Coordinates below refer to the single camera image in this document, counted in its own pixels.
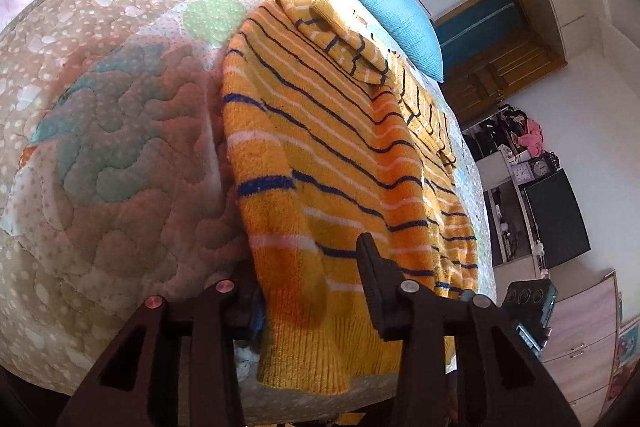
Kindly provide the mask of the black monitor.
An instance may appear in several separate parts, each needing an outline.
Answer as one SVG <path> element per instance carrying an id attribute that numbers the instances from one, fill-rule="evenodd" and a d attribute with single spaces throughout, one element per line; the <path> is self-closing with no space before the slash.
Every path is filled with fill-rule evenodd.
<path id="1" fill-rule="evenodd" d="M 582 212 L 563 169 L 525 185 L 524 196 L 548 269 L 590 251 Z"/>

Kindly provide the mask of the yellow striped knit sweater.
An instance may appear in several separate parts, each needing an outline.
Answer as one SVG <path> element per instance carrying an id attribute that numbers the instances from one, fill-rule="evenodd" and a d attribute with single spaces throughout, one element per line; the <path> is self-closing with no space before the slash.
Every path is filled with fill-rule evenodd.
<path id="1" fill-rule="evenodd" d="M 329 0 L 265 0 L 230 39 L 224 132 L 266 299 L 258 378 L 338 395 L 396 372 L 356 263 L 384 258 L 439 296 L 477 288 L 476 236 L 457 193 L 447 115 L 418 72 Z"/>

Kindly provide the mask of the quilted heart-pattern bedspread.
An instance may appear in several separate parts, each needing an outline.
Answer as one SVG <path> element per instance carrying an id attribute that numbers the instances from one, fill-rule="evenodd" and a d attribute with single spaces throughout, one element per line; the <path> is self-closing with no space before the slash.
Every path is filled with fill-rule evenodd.
<path id="1" fill-rule="evenodd" d="M 384 46 L 360 0 L 332 0 Z M 1 365 L 70 395 L 145 291 L 241 234 L 198 73 L 262 0 L 35 0 L 1 34 Z"/>

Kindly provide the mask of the small desk clock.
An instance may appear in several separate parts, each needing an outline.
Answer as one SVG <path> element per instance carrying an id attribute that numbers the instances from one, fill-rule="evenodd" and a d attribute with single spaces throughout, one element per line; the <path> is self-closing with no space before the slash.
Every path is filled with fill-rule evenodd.
<path id="1" fill-rule="evenodd" d="M 546 155 L 532 158 L 529 161 L 529 167 L 535 179 L 545 178 L 553 172 L 553 166 Z"/>

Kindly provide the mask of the pink wooden drawer cabinet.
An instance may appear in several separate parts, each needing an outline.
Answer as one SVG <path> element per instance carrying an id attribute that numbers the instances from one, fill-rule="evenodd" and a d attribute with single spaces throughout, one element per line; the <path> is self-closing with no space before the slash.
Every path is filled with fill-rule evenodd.
<path id="1" fill-rule="evenodd" d="M 555 303 L 541 360 L 583 426 L 600 418 L 608 394 L 618 331 L 614 272 Z"/>

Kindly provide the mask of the blue knit cushion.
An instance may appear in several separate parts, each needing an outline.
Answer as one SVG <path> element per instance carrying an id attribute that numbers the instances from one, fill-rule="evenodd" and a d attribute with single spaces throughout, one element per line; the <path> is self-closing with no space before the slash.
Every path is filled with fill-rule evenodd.
<path id="1" fill-rule="evenodd" d="M 437 82 L 445 79 L 435 28 L 416 0 L 359 0 L 400 45 L 411 62 Z"/>

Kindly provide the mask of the pile of clothes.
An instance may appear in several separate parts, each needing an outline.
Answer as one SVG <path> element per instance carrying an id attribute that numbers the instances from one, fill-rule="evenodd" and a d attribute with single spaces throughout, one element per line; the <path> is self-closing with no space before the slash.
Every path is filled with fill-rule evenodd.
<path id="1" fill-rule="evenodd" d="M 509 157 L 527 152 L 534 158 L 544 153 L 540 124 L 510 104 L 500 106 L 497 112 L 472 124 L 462 131 L 462 136 L 475 160 L 497 153 L 501 147 Z"/>

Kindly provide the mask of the white shelf desk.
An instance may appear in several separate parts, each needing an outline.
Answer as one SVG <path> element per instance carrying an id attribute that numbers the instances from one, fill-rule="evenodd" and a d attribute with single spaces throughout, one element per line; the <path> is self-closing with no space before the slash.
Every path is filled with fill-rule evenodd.
<path id="1" fill-rule="evenodd" d="M 502 303 L 512 282 L 538 279 L 535 239 L 523 196 L 503 150 L 476 165 L 488 216 L 497 299 Z"/>

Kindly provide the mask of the purple alarm clock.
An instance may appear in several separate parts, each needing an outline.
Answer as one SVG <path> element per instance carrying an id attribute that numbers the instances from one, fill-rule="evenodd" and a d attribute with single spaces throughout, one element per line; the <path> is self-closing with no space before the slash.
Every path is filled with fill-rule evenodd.
<path id="1" fill-rule="evenodd" d="M 524 185 L 535 180 L 535 175 L 528 161 L 511 165 L 511 172 L 515 183 L 518 185 Z"/>

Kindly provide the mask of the wooden door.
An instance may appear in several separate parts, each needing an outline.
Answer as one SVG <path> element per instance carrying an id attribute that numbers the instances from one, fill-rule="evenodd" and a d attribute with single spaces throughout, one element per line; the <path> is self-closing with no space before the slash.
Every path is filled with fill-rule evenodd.
<path id="1" fill-rule="evenodd" d="M 468 0 L 436 20 L 442 94 L 461 127 L 566 66 L 535 28 L 535 15 L 529 0 Z"/>

